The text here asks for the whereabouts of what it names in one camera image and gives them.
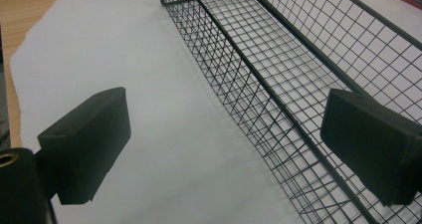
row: wire mesh basket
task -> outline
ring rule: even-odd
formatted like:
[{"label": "wire mesh basket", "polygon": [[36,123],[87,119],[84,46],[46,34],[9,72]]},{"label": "wire mesh basket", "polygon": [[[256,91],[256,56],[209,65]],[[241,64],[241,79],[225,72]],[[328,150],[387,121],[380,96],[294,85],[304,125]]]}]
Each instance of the wire mesh basket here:
[{"label": "wire mesh basket", "polygon": [[358,0],[161,0],[227,112],[305,223],[421,223],[320,139],[330,89],[422,123],[422,45]]}]

